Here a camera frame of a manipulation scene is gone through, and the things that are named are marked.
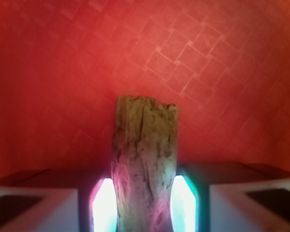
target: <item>red textured wallpaper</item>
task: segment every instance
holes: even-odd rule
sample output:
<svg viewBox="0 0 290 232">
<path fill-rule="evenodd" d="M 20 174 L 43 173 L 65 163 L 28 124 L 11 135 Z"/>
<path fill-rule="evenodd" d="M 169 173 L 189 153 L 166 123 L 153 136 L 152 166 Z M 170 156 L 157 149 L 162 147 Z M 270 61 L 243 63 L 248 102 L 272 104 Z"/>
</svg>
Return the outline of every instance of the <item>red textured wallpaper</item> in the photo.
<svg viewBox="0 0 290 232">
<path fill-rule="evenodd" d="M 0 177 L 108 168 L 122 94 L 179 106 L 179 163 L 290 170 L 290 0 L 0 0 Z"/>
</svg>

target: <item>red backdrop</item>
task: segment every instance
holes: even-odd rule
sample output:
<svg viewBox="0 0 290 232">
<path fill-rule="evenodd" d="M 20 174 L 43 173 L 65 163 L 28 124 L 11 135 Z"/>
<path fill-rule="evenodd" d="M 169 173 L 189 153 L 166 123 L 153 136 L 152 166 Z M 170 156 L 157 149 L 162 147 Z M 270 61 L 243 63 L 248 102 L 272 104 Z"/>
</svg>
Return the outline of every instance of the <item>red backdrop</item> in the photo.
<svg viewBox="0 0 290 232">
<path fill-rule="evenodd" d="M 0 0 L 0 177 L 108 168 L 122 94 L 179 106 L 179 163 L 290 170 L 290 0 Z"/>
</svg>

